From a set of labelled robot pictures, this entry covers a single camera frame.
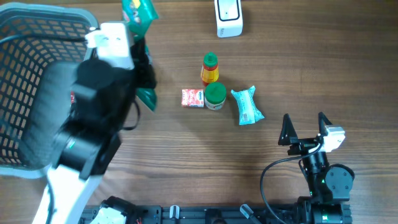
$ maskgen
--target plastic packet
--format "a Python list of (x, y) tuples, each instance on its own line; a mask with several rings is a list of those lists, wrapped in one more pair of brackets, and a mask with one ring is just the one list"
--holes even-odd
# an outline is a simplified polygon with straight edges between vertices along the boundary
[(152, 21), (159, 18), (150, 0), (122, 0), (122, 9), (130, 32), (137, 34), (135, 40), (143, 38)]
[(248, 90), (235, 92), (231, 90), (239, 108), (239, 125), (254, 124), (265, 117), (256, 108), (253, 95), (256, 87), (252, 86)]

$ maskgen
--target teal package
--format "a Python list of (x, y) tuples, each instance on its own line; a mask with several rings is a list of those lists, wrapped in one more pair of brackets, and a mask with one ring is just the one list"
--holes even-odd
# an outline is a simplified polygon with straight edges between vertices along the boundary
[(252, 86), (248, 90), (235, 92), (231, 90), (239, 108), (239, 125), (254, 124), (265, 117), (256, 108), (253, 96), (256, 87)]

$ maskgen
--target green bottle cap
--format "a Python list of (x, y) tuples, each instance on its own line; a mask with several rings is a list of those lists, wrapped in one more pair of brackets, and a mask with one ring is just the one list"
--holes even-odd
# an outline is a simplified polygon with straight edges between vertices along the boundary
[(210, 83), (205, 90), (205, 98), (207, 102), (217, 105), (222, 103), (226, 98), (226, 88), (222, 83)]
[(214, 54), (213, 52), (209, 52), (205, 55), (205, 58), (203, 59), (203, 62), (207, 67), (214, 67), (217, 65), (217, 55)]

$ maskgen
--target basket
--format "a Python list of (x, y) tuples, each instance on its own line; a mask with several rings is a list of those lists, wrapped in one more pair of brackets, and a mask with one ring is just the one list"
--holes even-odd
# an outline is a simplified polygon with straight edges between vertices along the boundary
[[(79, 38), (98, 27), (83, 9), (8, 3), (0, 6), (0, 39), (16, 34)], [(73, 68), (90, 58), (84, 43), (17, 39), (0, 45), (0, 175), (43, 176), (53, 135), (70, 109)]]

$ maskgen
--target wood grain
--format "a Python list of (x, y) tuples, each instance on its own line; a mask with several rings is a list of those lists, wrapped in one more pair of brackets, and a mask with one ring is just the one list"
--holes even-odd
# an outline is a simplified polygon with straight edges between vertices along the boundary
[[(77, 4), (100, 22), (118, 20), (120, 4)], [(392, 1), (244, 1), (244, 31), (216, 36), (212, 2), (162, 2), (147, 34), (159, 85), (155, 113), (142, 107), (135, 131), (122, 132), (116, 153), (89, 204), (111, 195), (145, 205), (262, 204), (259, 176), (287, 156), (277, 145), (289, 113), (298, 135), (317, 133), (323, 111), (346, 130), (328, 155), (356, 173), (351, 191), (355, 223), (398, 218), (398, 14)], [(256, 86), (266, 119), (238, 125), (228, 95), (220, 111), (182, 108), (182, 88), (203, 88), (200, 68), (212, 51), (230, 91)], [(129, 123), (134, 122), (131, 111)], [(308, 195), (296, 162), (270, 170), (271, 202)], [(44, 183), (1, 177), (0, 223), (30, 223)]]

